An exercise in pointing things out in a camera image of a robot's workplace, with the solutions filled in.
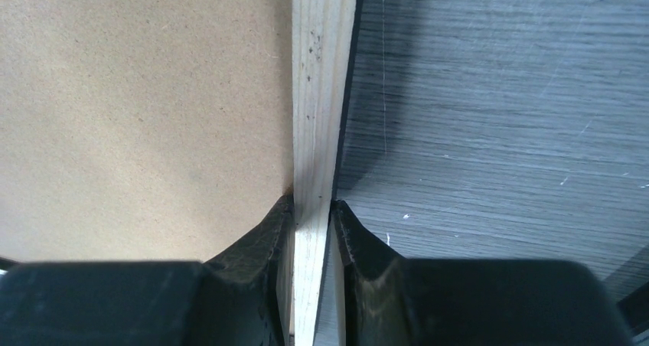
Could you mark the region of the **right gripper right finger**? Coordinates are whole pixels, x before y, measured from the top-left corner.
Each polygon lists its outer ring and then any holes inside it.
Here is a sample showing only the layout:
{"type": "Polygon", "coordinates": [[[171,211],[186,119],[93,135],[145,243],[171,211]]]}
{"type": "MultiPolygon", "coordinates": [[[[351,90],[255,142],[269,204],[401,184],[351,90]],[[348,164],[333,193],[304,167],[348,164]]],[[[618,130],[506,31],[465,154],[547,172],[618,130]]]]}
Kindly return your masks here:
{"type": "Polygon", "coordinates": [[[585,266],[553,259],[406,258],[331,205],[342,345],[630,345],[585,266]]]}

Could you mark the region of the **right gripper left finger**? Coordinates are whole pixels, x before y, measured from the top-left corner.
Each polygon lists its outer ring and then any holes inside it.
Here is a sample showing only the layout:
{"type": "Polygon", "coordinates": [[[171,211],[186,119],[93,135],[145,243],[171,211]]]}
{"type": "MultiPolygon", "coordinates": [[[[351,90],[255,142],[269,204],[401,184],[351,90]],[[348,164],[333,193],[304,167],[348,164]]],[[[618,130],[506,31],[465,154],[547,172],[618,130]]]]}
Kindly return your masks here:
{"type": "Polygon", "coordinates": [[[1,277],[3,345],[286,345],[294,204],[206,262],[39,262],[1,277]]]}

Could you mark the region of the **black picture frame with photo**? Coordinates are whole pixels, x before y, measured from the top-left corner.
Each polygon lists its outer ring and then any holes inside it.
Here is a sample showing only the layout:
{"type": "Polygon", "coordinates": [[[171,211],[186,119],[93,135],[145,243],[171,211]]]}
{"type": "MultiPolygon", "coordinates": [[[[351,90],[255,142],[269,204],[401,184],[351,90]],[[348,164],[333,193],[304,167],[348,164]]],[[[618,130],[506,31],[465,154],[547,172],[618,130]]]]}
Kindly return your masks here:
{"type": "Polygon", "coordinates": [[[1,277],[206,262],[294,204],[289,342],[320,345],[362,0],[1,0],[1,277]]]}

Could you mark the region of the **black white checkerboard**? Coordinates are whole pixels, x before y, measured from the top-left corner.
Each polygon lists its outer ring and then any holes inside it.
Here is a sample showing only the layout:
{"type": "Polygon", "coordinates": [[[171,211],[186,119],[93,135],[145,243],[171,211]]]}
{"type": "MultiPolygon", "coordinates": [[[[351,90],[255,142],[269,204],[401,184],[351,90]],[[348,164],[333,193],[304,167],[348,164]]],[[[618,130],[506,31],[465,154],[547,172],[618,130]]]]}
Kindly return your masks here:
{"type": "Polygon", "coordinates": [[[605,279],[637,345],[648,345],[648,245],[605,279]]]}

